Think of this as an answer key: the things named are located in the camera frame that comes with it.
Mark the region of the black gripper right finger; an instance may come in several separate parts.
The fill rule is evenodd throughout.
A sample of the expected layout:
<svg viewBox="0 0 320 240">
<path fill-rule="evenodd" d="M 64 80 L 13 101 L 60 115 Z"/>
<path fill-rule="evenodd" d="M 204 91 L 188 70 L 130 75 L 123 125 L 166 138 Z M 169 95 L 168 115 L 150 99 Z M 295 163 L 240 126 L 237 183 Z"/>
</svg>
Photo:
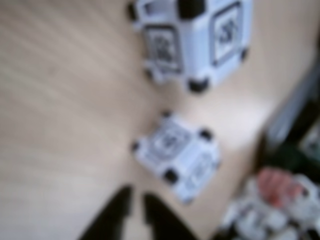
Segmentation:
<svg viewBox="0 0 320 240">
<path fill-rule="evenodd" d="M 195 234 L 157 195 L 143 195 L 145 223 L 153 240 L 196 240 Z"/>
</svg>

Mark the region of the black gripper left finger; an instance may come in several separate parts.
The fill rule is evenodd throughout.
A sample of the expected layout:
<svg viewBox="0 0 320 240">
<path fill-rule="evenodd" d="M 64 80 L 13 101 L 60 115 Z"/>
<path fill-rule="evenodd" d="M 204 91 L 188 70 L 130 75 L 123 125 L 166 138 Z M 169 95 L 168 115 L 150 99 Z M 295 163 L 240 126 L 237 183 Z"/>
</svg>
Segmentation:
<svg viewBox="0 0 320 240">
<path fill-rule="evenodd" d="M 131 214 L 133 187 L 122 186 L 80 235 L 80 240 L 121 240 Z"/>
</svg>

